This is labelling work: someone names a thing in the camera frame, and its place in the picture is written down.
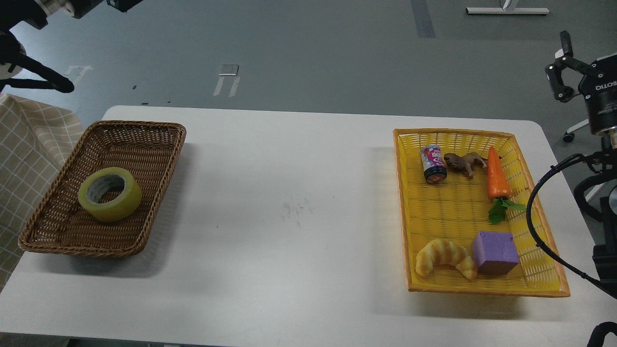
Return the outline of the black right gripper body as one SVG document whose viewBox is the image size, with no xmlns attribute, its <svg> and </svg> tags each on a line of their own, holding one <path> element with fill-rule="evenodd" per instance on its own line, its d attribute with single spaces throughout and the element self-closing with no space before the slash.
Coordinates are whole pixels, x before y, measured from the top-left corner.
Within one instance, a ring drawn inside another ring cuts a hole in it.
<svg viewBox="0 0 617 347">
<path fill-rule="evenodd" d="M 603 135 L 617 125 L 617 55 L 597 59 L 592 67 L 598 72 L 584 75 L 578 91 L 585 99 L 590 133 Z"/>
</svg>

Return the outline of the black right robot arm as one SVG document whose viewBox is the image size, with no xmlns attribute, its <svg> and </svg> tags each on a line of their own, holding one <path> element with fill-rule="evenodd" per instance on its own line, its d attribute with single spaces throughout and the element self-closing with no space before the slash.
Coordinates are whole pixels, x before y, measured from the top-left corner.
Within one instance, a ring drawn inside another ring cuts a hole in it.
<svg viewBox="0 0 617 347">
<path fill-rule="evenodd" d="M 599 208 L 591 206 L 589 200 L 593 190 L 616 180 L 616 55 L 600 57 L 587 64 L 575 59 L 568 31 L 560 33 L 560 41 L 561 49 L 545 69 L 553 97 L 562 103 L 579 95 L 584 97 L 587 124 L 591 134 L 600 136 L 601 149 L 591 155 L 570 156 L 555 171 L 583 162 L 593 172 L 575 187 L 573 195 L 579 210 L 603 225 L 604 243 L 595 245 L 592 254 L 599 278 L 592 279 L 592 283 L 615 297 L 616 189 L 600 198 Z"/>
</svg>

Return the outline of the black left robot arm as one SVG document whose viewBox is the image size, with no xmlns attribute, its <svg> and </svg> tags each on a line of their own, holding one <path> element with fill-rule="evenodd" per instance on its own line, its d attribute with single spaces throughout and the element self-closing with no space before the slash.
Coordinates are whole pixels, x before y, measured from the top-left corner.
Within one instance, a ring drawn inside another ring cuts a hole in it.
<svg viewBox="0 0 617 347">
<path fill-rule="evenodd" d="M 110 103 L 136 76 L 139 38 L 152 37 L 158 0 L 3 0 L 1 55 L 21 55 L 9 93 L 49 103 Z"/>
</svg>

